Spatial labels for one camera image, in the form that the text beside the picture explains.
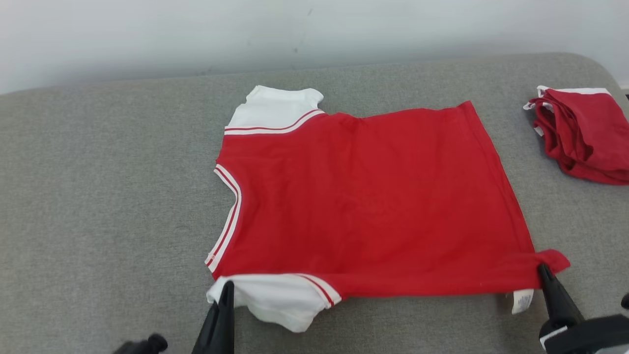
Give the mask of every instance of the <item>white sleeve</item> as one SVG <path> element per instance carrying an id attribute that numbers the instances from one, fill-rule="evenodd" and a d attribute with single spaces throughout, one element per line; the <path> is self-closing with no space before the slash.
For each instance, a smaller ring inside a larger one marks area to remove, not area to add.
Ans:
<path id="1" fill-rule="evenodd" d="M 285 91 L 256 86 L 236 108 L 226 128 L 287 128 L 318 110 L 323 95 L 315 89 Z"/>
<path id="2" fill-rule="evenodd" d="M 280 324 L 295 333 L 306 331 L 319 312 L 341 301 L 334 288 L 312 275 L 244 274 L 219 277 L 206 294 L 210 304 L 219 301 L 230 280 L 234 283 L 234 307 L 247 306 L 261 321 Z"/>

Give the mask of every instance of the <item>folded red shirt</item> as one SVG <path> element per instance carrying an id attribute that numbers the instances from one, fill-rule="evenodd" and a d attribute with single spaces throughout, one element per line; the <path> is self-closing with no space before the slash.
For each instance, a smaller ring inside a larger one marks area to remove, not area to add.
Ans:
<path id="1" fill-rule="evenodd" d="M 574 177 L 629 185 L 629 122 L 604 88 L 552 89 L 539 86 L 535 130 L 546 153 Z"/>

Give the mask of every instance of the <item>white wall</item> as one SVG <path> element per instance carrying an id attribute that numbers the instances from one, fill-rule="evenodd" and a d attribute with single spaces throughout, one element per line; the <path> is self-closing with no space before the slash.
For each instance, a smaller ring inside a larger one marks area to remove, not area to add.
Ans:
<path id="1" fill-rule="evenodd" d="M 565 51 L 629 86 L 628 0 L 0 0 L 0 93 Z"/>

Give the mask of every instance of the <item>t-shirt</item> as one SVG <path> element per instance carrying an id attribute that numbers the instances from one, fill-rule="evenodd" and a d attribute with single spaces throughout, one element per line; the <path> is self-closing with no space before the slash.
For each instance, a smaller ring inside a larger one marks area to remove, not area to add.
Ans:
<path id="1" fill-rule="evenodd" d="M 535 252 L 471 102 L 327 114 L 314 89 L 257 86 L 225 128 L 216 174 L 235 195 L 206 265 L 235 305 L 291 331 L 347 297 L 538 288 Z"/>
<path id="2" fill-rule="evenodd" d="M 552 89 L 538 86 L 535 130 L 546 154 L 571 176 L 611 185 L 629 185 L 629 123 L 604 88 Z"/>

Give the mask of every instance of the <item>gray fabric surface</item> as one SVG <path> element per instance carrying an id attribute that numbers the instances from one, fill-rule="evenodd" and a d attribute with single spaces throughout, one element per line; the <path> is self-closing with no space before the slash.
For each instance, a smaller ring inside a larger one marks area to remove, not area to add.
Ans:
<path id="1" fill-rule="evenodd" d="M 367 116 L 472 100 L 537 249 L 586 317 L 629 291 L 629 188 L 562 174 L 522 105 L 539 84 L 608 88 L 570 54 L 189 77 L 0 96 L 3 353 L 111 353 L 152 332 L 189 353 L 209 307 L 203 261 L 233 195 L 212 172 L 223 126 L 256 85 L 316 88 L 328 113 Z M 503 295 L 348 299 L 293 334 L 237 310 L 237 353 L 538 353 L 541 292 L 510 314 Z"/>

